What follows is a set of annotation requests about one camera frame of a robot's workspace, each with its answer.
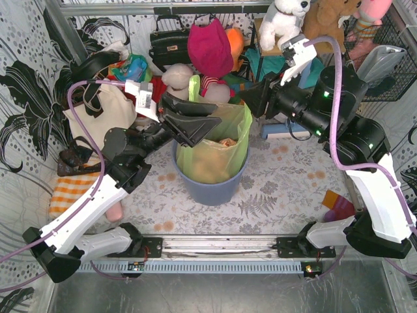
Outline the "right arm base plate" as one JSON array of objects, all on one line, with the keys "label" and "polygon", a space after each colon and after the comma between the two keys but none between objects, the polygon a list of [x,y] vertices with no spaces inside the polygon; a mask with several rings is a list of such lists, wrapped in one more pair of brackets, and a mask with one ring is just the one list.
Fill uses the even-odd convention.
[{"label": "right arm base plate", "polygon": [[272,246],[280,258],[335,258],[335,248],[315,248],[307,239],[278,237]]}]

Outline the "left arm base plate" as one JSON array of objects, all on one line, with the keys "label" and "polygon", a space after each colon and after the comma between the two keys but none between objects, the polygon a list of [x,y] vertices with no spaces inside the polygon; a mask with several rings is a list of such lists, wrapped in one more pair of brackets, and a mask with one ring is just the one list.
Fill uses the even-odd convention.
[{"label": "left arm base plate", "polygon": [[160,258],[162,255],[162,237],[145,237],[137,252],[124,251],[108,254],[108,258]]}]

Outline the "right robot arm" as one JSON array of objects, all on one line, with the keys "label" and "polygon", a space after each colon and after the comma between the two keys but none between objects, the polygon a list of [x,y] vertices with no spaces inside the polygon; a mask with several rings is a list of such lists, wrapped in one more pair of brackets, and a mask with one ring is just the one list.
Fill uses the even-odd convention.
[{"label": "right robot arm", "polygon": [[254,116],[283,114],[317,137],[364,201],[362,213],[305,226],[297,238],[303,254],[349,245],[367,256],[403,259],[416,239],[416,218],[395,178],[386,134],[378,122],[356,113],[366,91],[367,84],[351,68],[330,66],[312,92],[275,73],[240,92]]}]

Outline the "green plastic trash bag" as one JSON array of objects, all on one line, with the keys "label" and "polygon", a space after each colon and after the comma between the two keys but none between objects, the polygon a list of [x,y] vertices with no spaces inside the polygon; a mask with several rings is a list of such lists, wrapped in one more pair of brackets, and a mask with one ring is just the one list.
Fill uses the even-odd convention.
[{"label": "green plastic trash bag", "polygon": [[[189,100],[206,102],[201,96],[198,75],[190,78]],[[195,147],[177,147],[176,161],[180,171],[198,183],[222,183],[235,176],[241,169],[248,150],[252,114],[244,105],[211,102],[218,106],[212,114],[222,122]],[[235,140],[233,147],[223,147],[218,142],[225,138]]]}]

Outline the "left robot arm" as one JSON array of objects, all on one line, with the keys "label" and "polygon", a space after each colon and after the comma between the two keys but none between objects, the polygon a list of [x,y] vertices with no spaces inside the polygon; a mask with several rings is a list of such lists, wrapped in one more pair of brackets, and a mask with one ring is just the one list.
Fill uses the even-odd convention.
[{"label": "left robot arm", "polygon": [[115,127],[107,131],[101,151],[105,165],[91,188],[61,216],[23,239],[54,283],[71,277],[81,264],[116,254],[147,255],[143,236],[129,222],[96,235],[86,231],[113,205],[131,194],[146,178],[145,159],[171,140],[194,147],[221,123],[216,104],[181,100],[164,93],[151,108],[156,120],[145,130]]}]

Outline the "blue plastic trash bin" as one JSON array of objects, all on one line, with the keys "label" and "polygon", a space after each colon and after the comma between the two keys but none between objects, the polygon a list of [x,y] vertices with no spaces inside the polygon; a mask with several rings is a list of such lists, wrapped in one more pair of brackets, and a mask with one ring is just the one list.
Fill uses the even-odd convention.
[{"label": "blue plastic trash bin", "polygon": [[250,149],[247,150],[244,163],[240,171],[235,176],[222,183],[204,184],[193,181],[180,171],[175,158],[177,153],[177,147],[178,143],[174,140],[171,145],[171,158],[173,161],[173,165],[180,177],[182,178],[185,184],[185,188],[190,197],[195,202],[208,206],[219,206],[230,202],[232,197],[237,193],[240,180],[242,178],[244,170],[247,167],[248,160],[250,157]]}]

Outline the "blue floor mop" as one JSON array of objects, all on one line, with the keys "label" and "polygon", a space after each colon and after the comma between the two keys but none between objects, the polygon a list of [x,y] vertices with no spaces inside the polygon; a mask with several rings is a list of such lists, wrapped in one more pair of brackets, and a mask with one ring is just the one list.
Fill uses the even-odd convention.
[{"label": "blue floor mop", "polygon": [[[260,112],[265,119],[268,109],[272,109],[272,89],[276,84],[280,84],[284,72],[289,69],[288,65],[283,65],[282,69],[277,73],[269,72],[261,81],[261,104]],[[271,124],[264,124],[261,127],[262,139],[277,139],[277,138],[292,138],[298,141],[306,141],[311,138],[311,134],[295,122],[291,122],[284,117],[282,122],[273,122]]]}]

